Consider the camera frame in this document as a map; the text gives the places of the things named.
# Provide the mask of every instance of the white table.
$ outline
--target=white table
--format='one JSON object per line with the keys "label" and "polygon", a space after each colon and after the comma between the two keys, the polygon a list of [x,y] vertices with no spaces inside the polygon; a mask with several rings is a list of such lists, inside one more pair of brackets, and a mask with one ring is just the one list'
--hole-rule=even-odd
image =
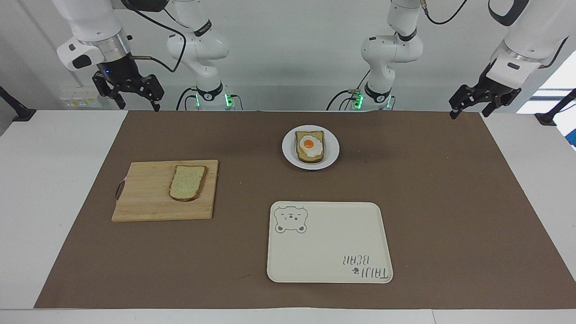
{"label": "white table", "polygon": [[[0,137],[0,323],[576,323],[576,310],[31,310],[125,116],[38,111]],[[485,121],[576,278],[576,152],[531,115]]]}

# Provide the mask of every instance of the brown paper surface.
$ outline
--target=brown paper surface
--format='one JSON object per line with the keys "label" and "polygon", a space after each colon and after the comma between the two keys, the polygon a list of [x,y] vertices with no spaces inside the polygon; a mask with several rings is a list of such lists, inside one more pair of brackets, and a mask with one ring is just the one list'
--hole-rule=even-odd
{"label": "brown paper surface", "polygon": [[[327,169],[282,154],[306,124],[340,142]],[[204,159],[220,162],[212,219],[110,221],[131,162]],[[393,280],[272,282],[276,201],[376,203]],[[576,308],[576,282],[478,114],[130,111],[36,307]]]}

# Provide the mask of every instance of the slice of bread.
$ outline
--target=slice of bread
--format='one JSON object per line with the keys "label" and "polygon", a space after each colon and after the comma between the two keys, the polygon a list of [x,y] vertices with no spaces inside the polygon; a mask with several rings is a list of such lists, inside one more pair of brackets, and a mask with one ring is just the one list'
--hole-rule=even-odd
{"label": "slice of bread", "polygon": [[198,198],[207,169],[204,166],[177,165],[170,183],[170,197],[182,202]]}
{"label": "slice of bread", "polygon": [[[322,143],[322,153],[320,153],[317,156],[308,156],[306,155],[306,153],[304,152],[304,150],[302,150],[302,148],[300,147],[300,140],[302,139],[302,137],[306,136],[306,135],[310,135],[312,137],[317,138],[318,140],[320,140],[320,142]],[[318,163],[320,161],[322,161],[322,159],[324,158],[324,132],[319,130],[319,131],[297,131],[296,132],[296,153],[298,154],[298,159],[304,163]]]}

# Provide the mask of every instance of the white plate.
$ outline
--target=white plate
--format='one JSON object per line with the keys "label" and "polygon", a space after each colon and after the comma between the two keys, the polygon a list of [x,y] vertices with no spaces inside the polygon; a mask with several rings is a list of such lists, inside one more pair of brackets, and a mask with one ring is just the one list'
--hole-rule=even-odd
{"label": "white plate", "polygon": [[[298,159],[298,153],[296,153],[296,132],[319,130],[324,132],[324,158],[318,163],[304,163],[300,161]],[[316,125],[303,125],[292,129],[286,134],[286,136],[284,136],[284,140],[282,140],[282,152],[284,153],[286,160],[298,168],[306,170],[320,170],[329,167],[334,163],[334,161],[336,161],[338,154],[340,154],[340,144],[331,131]]]}
{"label": "white plate", "polygon": [[380,208],[371,202],[274,203],[267,273],[275,282],[390,282]]}

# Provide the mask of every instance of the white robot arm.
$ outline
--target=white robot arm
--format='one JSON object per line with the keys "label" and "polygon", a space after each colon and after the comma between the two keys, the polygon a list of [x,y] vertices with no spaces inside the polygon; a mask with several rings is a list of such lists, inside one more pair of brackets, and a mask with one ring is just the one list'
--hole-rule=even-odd
{"label": "white robot arm", "polygon": [[[212,29],[200,0],[172,0],[176,7],[176,20],[192,32],[185,33],[187,46],[182,62],[190,68],[196,81],[197,100],[203,109],[225,110],[229,106],[226,85],[220,80],[218,69],[211,62],[228,56],[228,40]],[[178,58],[184,40],[178,35],[168,38],[168,51]]]}
{"label": "white robot arm", "polygon": [[423,44],[416,34],[420,0],[392,0],[388,24],[394,35],[374,36],[362,44],[362,58],[370,65],[370,75],[362,94],[369,97],[365,105],[381,108],[390,92],[396,73],[390,63],[413,62],[422,55]]}
{"label": "white robot arm", "polygon": [[496,15],[491,9],[490,13],[510,29],[478,84],[462,85],[449,100],[452,119],[477,103],[489,103],[482,111],[486,117],[497,108],[511,104],[526,79],[544,67],[544,62],[559,51],[561,44],[576,30],[574,0],[514,0],[507,15]]}
{"label": "white robot arm", "polygon": [[[58,57],[71,71],[96,65],[92,77],[100,95],[126,106],[119,92],[146,98],[155,111],[164,90],[154,74],[142,77],[130,54],[128,37],[113,13],[109,0],[52,0],[72,29],[73,37],[57,49]],[[133,0],[142,11],[160,11],[168,0]]]}

